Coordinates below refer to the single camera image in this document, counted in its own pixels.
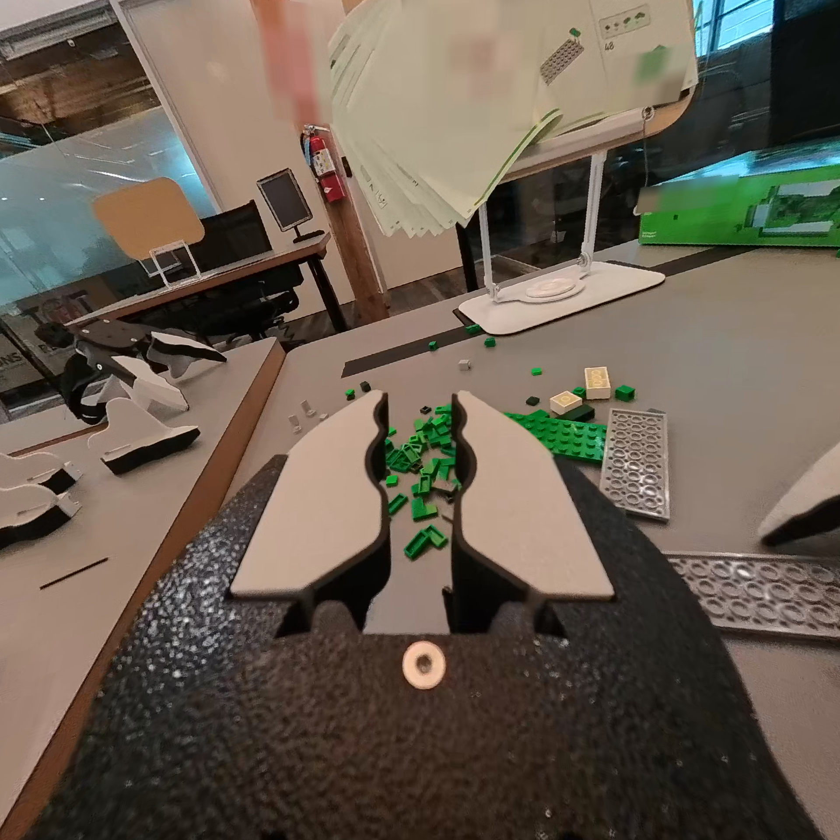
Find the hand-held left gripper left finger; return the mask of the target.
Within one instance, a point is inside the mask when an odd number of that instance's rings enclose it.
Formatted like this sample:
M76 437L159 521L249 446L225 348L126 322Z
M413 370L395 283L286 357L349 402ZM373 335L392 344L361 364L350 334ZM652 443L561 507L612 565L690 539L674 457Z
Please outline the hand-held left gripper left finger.
M235 600L286 602L305 623L339 602L364 630L392 567L388 408L371 391L293 446L230 585Z

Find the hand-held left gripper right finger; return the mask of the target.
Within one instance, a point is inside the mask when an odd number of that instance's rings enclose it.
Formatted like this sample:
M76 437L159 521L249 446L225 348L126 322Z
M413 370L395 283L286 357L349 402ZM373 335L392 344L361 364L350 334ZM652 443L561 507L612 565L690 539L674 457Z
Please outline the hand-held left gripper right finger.
M483 634L508 603L609 602L615 588L559 465L529 431L471 392L452 402L456 443L448 624Z

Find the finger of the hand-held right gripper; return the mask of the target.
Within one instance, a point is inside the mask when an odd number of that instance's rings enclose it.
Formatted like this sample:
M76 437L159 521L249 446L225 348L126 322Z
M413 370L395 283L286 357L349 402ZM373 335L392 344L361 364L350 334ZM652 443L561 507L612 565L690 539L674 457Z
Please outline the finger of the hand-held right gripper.
M799 478L761 522L759 540L768 546L809 539L839 527L839 444Z

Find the pile of small green pieces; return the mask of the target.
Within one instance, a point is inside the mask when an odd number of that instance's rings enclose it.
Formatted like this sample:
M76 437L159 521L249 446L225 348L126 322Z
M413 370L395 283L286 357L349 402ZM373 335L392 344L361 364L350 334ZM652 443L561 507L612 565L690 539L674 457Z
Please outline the pile of small green pieces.
M413 531L402 548L414 562L449 545L455 502L461 489L455 475L453 407L423 406L413 431L402 441L391 427L385 439L386 509L392 521L405 520Z

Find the grey desk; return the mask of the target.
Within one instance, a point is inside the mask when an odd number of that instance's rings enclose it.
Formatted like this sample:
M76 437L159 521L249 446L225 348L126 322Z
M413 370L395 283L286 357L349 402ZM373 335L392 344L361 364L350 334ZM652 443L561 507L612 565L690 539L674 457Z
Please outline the grey desk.
M699 252L635 243L603 259L655 266ZM298 436L302 400L321 413L368 381L389 394L404 440L422 406L465 389L501 412L545 405L583 383L586 366L636 389L633 406L668 416L670 520L638 520L663 552L758 553L779 499L838 443L838 259L823 250L756 249L667 277L652 290L546 327L469 339L343 379L347 361L461 324L460 298L308 344L288 355L228 490L231 498ZM469 359L472 370L458 369ZM530 369L541 366L541 376Z

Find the wooden office desk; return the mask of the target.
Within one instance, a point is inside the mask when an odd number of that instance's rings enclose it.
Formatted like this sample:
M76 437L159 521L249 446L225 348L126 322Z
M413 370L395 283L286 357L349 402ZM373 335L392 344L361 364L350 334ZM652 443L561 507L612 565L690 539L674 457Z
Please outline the wooden office desk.
M125 319L135 314L161 308L164 305L169 305L176 301L204 295L220 287L254 279L269 270L274 270L282 266L306 265L309 267L312 278L316 281L318 292L334 330L338 333L348 331L348 323L322 264L327 255L327 247L331 238L330 232L321 232L319 236L305 239L291 250L283 252L272 250L265 254L242 259L228 266L222 266L209 272L204 272L194 278L180 281L174 285L164 286L158 290L117 301L104 308L69 321L66 328L81 328L97 320L107 318Z

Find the green studded plate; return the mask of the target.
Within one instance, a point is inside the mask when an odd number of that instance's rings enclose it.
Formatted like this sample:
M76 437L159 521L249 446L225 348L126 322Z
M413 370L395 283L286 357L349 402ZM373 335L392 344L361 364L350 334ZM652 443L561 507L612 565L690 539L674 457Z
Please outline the green studded plate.
M596 466L603 461L606 425L561 419L541 409L505 415L529 431L553 456Z

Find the grey studded plate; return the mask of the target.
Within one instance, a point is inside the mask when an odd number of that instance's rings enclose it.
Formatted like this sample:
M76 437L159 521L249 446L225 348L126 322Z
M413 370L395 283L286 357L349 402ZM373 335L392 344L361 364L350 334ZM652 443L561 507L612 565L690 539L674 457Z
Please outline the grey studded plate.
M839 642L838 558L689 551L665 557L722 631Z
M657 522L670 520L665 413L625 407L611 409L599 489L625 513Z

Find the wood-edged grey table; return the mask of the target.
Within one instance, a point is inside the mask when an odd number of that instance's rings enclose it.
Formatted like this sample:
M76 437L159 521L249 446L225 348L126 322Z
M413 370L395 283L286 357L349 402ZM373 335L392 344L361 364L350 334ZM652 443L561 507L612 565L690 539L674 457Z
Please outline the wood-edged grey table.
M276 382L285 353L274 339L200 361L182 379L196 425L187 450L114 476L88 449L94 430L66 409L2 427L2 451L50 452L83 472L67 524L2 552L2 838L20 838L67 766L109 656L140 604L221 507ZM108 557L47 590L48 581Z

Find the black tape strip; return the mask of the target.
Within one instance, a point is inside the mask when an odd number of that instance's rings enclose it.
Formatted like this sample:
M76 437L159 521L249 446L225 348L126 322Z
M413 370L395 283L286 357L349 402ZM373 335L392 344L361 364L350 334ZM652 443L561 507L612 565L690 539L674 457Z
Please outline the black tape strip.
M674 277L690 270L713 265L725 259L746 254L758 248L759 246L757 245L715 246L711 248L704 248L695 254L656 264L654 268L664 270L665 277ZM465 330L467 325L469 324L463 322L456 329L450 329L432 336L426 336L423 339L417 339L409 343L395 346L389 350L383 350L359 359L349 360L343 367L341 377L345 379L356 375L362 375L367 371L381 368L387 364L404 361L421 354L428 354L430 352L427 349L427 343L430 340L437 340L439 344L438 350L441 350L445 347L468 341L476 336L484 336L486 334L483 330L481 334L468 335Z

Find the white book stand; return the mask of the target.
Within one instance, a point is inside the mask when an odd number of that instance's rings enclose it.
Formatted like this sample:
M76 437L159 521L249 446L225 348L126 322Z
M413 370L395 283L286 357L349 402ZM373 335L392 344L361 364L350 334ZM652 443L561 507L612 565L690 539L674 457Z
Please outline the white book stand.
M522 152L502 178L503 182L536 175L585 157L590 160L581 253L567 267L546 269L507 285L498 283L492 275L487 205L481 204L478 219L485 292L468 297L455 310L455 315L463 323L476 324L484 333L504 337L661 285L665 275L660 271L595 259L602 176L609 150L634 140L646 140L673 125L688 109L696 89L694 84L682 91L675 102L621 112L532 143Z

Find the wooden pillar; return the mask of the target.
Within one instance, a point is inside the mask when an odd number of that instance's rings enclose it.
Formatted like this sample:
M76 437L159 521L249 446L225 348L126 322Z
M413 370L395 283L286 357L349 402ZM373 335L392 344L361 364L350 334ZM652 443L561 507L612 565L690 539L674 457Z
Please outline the wooden pillar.
M322 130L322 136L330 147L347 193L344 200L328 204L318 185L332 237L353 291L356 312L364 324L386 320L390 317L389 308L354 204L343 158L330 129L318 125L313 126Z

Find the thin black stick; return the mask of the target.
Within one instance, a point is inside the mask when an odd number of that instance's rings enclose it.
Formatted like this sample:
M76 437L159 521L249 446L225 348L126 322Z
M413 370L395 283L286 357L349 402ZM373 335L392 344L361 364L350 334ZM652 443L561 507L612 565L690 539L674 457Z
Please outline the thin black stick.
M64 581L68 581L68 580L78 576L79 574L84 574L85 572L96 569L97 567L105 564L108 561L109 561L109 558L106 557L106 558L103 558L101 560L97 560L97 561L94 561L92 563L88 563L88 564L86 564L86 565L84 565L84 566L82 566L82 567L80 567L76 570L73 570L73 571L70 571L70 572L67 572L67 573L63 574L63 575L55 578L54 580L43 583L38 589L40 591L47 590L48 588L50 588L52 586L55 586L59 583L62 583Z

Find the black office chair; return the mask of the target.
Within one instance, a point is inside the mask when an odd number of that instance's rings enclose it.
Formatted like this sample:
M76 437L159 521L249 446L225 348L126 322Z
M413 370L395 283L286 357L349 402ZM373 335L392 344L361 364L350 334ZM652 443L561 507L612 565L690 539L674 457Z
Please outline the black office chair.
M196 263L207 271L225 268L271 251L256 203L205 217L204 238L192 249ZM215 287L188 306L194 330L200 335L266 337L283 316L297 309L297 288L303 282L299 265L290 263L258 269L253 275Z

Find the green brick set box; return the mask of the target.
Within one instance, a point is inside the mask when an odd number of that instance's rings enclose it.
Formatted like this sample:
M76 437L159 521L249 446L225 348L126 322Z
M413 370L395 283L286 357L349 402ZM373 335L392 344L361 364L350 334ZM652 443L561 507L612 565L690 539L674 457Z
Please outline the green brick set box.
M640 245L839 246L838 139L747 152L649 187Z

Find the black framed tablet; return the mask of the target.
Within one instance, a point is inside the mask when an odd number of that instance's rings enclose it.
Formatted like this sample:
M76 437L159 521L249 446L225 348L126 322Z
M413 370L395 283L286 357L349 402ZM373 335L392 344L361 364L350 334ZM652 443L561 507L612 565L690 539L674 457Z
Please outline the black framed tablet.
M256 185L280 231L292 229L295 232L294 245L324 236L325 232L321 229L309 233L300 231L302 224L312 221L313 213L291 168L263 177Z

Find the beige board stand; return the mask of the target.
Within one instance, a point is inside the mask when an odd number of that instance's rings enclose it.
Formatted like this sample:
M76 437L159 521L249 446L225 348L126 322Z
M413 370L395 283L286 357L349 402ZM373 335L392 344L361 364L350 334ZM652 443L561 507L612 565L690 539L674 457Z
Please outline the beige board stand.
M203 278L192 247L204 239L205 227L172 179L159 177L97 196L91 210L126 256L141 264L151 262L149 276L159 277L165 288L172 285L166 275L171 268L161 257L179 251L192 266L192 278Z

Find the red fire extinguisher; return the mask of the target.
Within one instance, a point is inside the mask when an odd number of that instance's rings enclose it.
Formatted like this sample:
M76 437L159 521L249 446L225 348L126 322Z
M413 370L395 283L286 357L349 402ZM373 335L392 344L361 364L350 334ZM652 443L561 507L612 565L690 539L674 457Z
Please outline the red fire extinguisher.
M333 204L344 200L347 193L322 129L306 124L301 134L301 149L325 202Z

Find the pale green instruction booklet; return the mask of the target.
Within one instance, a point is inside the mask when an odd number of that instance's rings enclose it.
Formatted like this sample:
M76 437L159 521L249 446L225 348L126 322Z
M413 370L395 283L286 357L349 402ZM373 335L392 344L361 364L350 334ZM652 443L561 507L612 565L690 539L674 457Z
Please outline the pale green instruction booklet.
M332 127L384 236L465 225L534 144L586 148L697 83L689 2L361 2Z

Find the black monitor screen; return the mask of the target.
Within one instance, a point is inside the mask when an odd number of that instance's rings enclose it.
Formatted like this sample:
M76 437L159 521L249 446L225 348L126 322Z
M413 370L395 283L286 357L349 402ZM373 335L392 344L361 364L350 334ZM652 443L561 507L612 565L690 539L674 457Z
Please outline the black monitor screen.
M839 133L839 2L775 1L770 146Z

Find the loose black gripper frame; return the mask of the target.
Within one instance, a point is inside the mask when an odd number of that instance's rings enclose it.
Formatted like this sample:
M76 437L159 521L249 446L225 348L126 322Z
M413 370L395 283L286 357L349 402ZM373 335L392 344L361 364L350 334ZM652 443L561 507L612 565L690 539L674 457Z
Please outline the loose black gripper frame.
M153 404L186 412L174 381L197 361L225 364L226 356L179 330L101 319L63 328L73 353L59 380L62 399L83 423L106 420L106 405L126 396L147 410Z

